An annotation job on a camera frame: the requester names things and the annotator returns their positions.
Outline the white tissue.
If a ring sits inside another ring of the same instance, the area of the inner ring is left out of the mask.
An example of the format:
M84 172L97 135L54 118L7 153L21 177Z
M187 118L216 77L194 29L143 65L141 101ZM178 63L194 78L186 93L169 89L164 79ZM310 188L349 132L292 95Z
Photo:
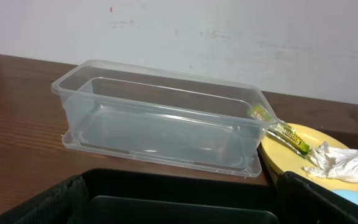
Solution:
M358 182L358 149L341 149L323 142L312 148L308 160L313 165L303 167L308 175Z

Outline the green yellow snack wrapper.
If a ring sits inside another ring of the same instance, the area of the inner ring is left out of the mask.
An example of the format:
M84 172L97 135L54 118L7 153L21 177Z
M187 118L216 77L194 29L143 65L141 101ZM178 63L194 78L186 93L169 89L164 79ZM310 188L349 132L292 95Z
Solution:
M257 120L273 121L273 125L271 125L267 131L269 135L275 140L284 143L286 147L289 147L293 152L306 159L311 150L310 146L297 135L296 130L288 123L280 119L273 119L273 116L260 103L251 105L247 114Z

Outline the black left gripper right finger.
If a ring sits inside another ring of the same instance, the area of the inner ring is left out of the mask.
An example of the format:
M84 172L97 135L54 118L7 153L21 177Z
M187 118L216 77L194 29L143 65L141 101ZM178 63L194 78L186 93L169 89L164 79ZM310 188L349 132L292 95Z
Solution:
M288 223L358 223L357 204L294 172L278 177L277 197Z

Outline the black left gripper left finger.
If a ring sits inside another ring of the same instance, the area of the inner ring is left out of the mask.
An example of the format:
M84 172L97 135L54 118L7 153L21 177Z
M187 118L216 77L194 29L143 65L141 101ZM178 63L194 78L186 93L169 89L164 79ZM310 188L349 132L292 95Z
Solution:
M0 223L79 223L87 203L86 182L74 175L0 214Z

